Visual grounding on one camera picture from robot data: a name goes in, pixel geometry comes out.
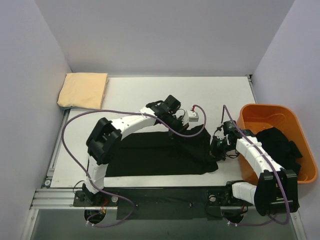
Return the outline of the black graphic t shirt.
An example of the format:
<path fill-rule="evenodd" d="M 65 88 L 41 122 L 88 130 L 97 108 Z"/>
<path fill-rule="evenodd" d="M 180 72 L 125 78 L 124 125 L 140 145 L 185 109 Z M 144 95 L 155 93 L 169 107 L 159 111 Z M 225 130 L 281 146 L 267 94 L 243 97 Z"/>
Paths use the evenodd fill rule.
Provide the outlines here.
<path fill-rule="evenodd" d="M 121 141 L 106 177 L 203 175 L 218 170 L 210 155 L 208 131 L 198 125 L 184 134 L 187 136 L 161 131 L 130 134 Z"/>

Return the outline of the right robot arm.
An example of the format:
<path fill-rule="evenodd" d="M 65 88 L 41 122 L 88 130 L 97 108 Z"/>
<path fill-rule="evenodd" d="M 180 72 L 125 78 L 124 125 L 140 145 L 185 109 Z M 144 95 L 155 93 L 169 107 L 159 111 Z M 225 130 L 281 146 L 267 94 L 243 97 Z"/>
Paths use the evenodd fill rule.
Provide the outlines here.
<path fill-rule="evenodd" d="M 210 153 L 217 160 L 225 160 L 230 151 L 237 151 L 244 157 L 258 182 L 229 182 L 230 188 L 223 192 L 227 204 L 246 201 L 254 205 L 262 216 L 294 213 L 299 209 L 296 173 L 278 164 L 249 129 L 239 129 L 232 120 L 216 128 Z"/>

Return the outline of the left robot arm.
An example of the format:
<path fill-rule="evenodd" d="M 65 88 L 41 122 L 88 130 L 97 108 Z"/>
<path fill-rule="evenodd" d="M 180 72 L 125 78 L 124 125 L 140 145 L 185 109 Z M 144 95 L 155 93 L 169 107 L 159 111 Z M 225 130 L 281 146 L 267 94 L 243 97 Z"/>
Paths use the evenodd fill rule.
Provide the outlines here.
<path fill-rule="evenodd" d="M 112 120 L 103 117 L 98 120 L 86 141 L 89 177 L 82 186 L 85 200 L 91 206 L 98 206 L 103 200 L 103 193 L 100 190 L 104 188 L 108 165 L 120 149 L 121 141 L 130 134 L 159 124 L 161 121 L 178 133 L 182 133 L 189 123 L 185 116 L 175 116 L 180 107 L 181 103 L 169 95 L 165 100 L 148 103 L 136 115 L 127 114 Z"/>

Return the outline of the orange plastic bin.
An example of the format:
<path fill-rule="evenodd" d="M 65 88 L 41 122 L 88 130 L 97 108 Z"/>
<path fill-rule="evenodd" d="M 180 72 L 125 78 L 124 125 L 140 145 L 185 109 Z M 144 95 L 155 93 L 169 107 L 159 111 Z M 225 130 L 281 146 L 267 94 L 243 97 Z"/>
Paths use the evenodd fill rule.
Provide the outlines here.
<path fill-rule="evenodd" d="M 301 165 L 297 183 L 310 184 L 317 179 L 318 168 L 312 151 L 298 118 L 289 108 L 272 104 L 247 104 L 240 110 L 236 123 L 241 129 L 249 129 L 254 134 L 273 127 L 280 130 L 302 153 L 297 160 Z"/>

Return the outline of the black t shirt in bin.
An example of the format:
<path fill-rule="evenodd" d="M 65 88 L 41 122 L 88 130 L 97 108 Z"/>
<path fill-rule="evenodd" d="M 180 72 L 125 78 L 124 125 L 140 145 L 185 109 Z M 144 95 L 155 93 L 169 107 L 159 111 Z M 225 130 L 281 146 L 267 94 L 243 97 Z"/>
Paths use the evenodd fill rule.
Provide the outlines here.
<path fill-rule="evenodd" d="M 272 127 L 258 132 L 255 137 L 272 159 L 286 170 L 299 174 L 301 165 L 297 159 L 303 157 L 297 145 L 277 128 Z"/>

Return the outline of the folded cream t shirt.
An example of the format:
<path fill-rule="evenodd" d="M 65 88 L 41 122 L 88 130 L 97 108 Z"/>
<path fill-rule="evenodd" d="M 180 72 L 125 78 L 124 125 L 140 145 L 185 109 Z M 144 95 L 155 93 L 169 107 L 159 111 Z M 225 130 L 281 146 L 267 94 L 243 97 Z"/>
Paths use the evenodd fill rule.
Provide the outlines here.
<path fill-rule="evenodd" d="M 68 73 L 57 104 L 62 108 L 100 110 L 108 84 L 107 73 Z"/>

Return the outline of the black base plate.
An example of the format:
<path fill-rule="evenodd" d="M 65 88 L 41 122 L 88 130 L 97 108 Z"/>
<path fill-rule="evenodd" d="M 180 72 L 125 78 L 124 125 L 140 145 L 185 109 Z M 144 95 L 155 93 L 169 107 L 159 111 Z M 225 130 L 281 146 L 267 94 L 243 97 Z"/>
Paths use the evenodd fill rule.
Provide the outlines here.
<path fill-rule="evenodd" d="M 188 207 L 184 203 L 144 203 L 136 206 L 130 199 L 119 195 L 119 198 L 111 200 L 125 200 L 130 205 L 120 202 L 116 206 L 116 219 L 121 220 L 129 216 L 130 220 L 192 220 L 206 218 L 208 220 L 219 220 L 223 215 L 229 217 L 239 217 L 246 213 L 250 206 L 242 204 L 241 206 L 211 206 L 209 203 L 196 203 Z M 99 222 L 109 212 L 111 208 L 101 207 L 100 209 L 86 209 L 84 216 L 99 213 L 93 220 Z"/>

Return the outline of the aluminium frame rail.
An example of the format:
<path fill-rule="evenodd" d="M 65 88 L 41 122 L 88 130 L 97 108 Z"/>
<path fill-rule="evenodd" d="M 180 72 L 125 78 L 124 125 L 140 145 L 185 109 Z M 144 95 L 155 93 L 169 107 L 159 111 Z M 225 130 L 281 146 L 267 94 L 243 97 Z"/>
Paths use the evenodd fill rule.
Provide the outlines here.
<path fill-rule="evenodd" d="M 186 204 L 192 207 L 196 203 L 209 203 L 213 207 L 239 207 L 242 204 L 253 204 L 234 198 L 231 190 L 226 186 L 205 187 L 134 187 L 134 188 L 107 188 L 107 192 L 123 196 L 131 200 L 137 207 L 142 204 Z M 100 194 L 97 200 L 90 201 L 80 189 L 48 188 L 35 191 L 31 202 L 31 209 L 88 209 L 98 210 L 101 207 L 112 209 L 126 200 L 111 200 L 108 195 Z"/>

